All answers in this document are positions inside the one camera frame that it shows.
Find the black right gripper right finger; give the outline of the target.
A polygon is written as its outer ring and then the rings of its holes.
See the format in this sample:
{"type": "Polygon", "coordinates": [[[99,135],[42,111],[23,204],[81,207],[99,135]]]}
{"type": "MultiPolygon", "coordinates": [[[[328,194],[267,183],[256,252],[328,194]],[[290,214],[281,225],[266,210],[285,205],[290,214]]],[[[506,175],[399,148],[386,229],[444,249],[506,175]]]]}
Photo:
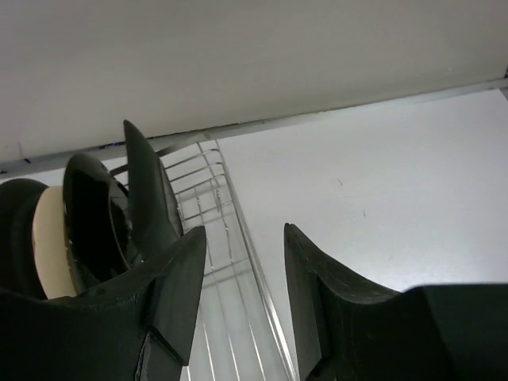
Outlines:
{"type": "Polygon", "coordinates": [[[378,284],[284,226],[284,260],[302,380],[403,380],[404,357],[387,331],[402,292],[378,284]]]}

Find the mirrored rim cream plate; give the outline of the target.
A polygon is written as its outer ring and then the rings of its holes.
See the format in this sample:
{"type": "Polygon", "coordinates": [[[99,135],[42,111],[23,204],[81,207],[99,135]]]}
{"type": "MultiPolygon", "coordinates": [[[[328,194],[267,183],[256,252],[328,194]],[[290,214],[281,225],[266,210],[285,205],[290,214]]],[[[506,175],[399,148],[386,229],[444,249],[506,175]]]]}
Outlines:
{"type": "Polygon", "coordinates": [[[72,280],[76,292],[129,269],[128,191],[94,156],[74,154],[64,171],[63,205],[72,280]]]}

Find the black square floral plate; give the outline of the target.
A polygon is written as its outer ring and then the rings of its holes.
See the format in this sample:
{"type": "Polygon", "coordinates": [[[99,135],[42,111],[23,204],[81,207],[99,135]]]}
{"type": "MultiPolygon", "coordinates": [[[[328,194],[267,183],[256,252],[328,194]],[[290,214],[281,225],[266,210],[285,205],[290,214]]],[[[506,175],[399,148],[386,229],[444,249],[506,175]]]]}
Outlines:
{"type": "Polygon", "coordinates": [[[167,252],[183,235],[183,227],[160,157],[132,122],[125,120],[123,126],[132,222],[129,249],[140,262],[167,252]]]}

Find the grey reindeer snowflake plate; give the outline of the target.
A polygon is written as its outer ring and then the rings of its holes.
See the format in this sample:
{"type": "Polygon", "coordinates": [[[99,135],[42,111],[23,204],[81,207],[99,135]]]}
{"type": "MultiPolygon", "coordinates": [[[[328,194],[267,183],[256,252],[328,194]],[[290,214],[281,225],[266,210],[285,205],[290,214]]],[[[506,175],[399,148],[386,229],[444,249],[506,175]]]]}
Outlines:
{"type": "Polygon", "coordinates": [[[37,276],[48,299],[77,295],[67,252],[63,188],[46,188],[33,216],[33,256],[37,276]]]}

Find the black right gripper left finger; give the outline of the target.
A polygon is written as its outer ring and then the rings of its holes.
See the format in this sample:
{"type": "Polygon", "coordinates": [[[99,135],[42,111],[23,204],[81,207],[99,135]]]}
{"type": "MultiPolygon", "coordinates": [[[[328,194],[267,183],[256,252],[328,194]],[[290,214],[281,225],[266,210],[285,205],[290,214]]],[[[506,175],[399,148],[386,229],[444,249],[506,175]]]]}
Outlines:
{"type": "Polygon", "coordinates": [[[166,252],[48,302],[52,380],[178,380],[189,364],[206,257],[193,228],[166,252]]]}

